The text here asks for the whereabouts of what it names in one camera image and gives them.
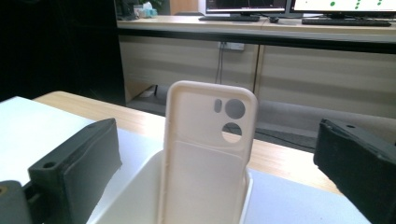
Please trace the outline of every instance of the monitor screen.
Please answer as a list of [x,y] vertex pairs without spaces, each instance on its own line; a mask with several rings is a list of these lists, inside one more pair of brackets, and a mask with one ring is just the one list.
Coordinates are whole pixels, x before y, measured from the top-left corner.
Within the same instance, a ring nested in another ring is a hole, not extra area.
[[395,14],[396,0],[292,0],[292,12],[322,14]]
[[287,0],[206,0],[206,13],[283,13],[286,2]]

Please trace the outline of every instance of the keyboard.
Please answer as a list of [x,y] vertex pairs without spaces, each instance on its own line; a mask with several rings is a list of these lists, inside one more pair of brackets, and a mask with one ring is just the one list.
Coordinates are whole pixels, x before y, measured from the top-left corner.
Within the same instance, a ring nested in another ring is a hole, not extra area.
[[259,21],[260,17],[255,16],[204,16],[198,19],[199,21]]
[[304,25],[335,25],[335,26],[391,26],[388,21],[344,20],[344,19],[303,19]]

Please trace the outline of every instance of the beige phone case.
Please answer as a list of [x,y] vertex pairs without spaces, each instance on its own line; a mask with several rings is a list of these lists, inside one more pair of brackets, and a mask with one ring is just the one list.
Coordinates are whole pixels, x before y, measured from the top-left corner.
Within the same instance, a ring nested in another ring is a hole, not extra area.
[[[158,223],[239,223],[257,107],[243,88],[191,81],[170,88]],[[226,124],[240,127],[240,139],[224,136]]]

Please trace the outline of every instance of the cabinet door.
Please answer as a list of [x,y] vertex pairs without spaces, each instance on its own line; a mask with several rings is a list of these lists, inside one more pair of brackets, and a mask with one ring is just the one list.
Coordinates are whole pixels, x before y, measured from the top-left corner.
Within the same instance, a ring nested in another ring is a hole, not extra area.
[[198,0],[170,0],[171,15],[180,11],[198,11]]

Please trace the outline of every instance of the desk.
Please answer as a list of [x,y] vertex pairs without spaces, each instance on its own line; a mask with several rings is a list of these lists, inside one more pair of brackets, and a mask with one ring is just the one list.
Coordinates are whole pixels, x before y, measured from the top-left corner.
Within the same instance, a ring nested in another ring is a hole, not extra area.
[[118,21],[119,35],[227,41],[306,49],[396,54],[396,25],[347,27],[302,25],[301,20],[270,23],[198,21],[193,16],[158,16]]
[[[119,128],[163,140],[164,117],[63,91],[43,95],[35,101],[87,119],[115,118]],[[313,163],[312,153],[254,140],[248,167],[318,189],[340,193],[334,183]]]

